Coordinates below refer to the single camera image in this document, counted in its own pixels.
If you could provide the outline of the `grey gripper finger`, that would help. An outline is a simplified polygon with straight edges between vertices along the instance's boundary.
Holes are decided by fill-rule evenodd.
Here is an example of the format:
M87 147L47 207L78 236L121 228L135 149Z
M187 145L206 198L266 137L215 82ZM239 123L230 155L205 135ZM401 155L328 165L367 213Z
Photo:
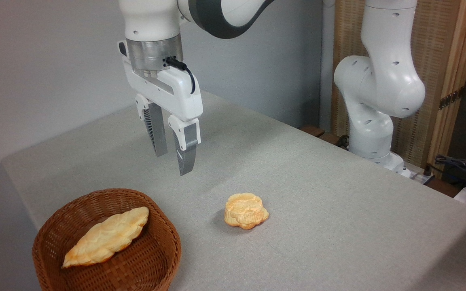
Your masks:
M137 94L135 100L139 118L146 126L156 156L167 154L162 108L141 94Z
M173 130L179 172L183 176L193 170L197 146L201 144L199 120L195 118L184 122L176 116L170 115L168 123Z

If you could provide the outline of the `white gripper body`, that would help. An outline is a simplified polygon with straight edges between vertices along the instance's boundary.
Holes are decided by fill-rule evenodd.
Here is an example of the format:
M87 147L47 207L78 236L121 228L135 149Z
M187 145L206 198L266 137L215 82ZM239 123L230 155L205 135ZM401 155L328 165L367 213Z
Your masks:
M157 71L156 77L148 77L134 69L124 41L118 42L127 81L131 88L148 100L183 121L198 118L203 113L199 84L186 70L167 66Z

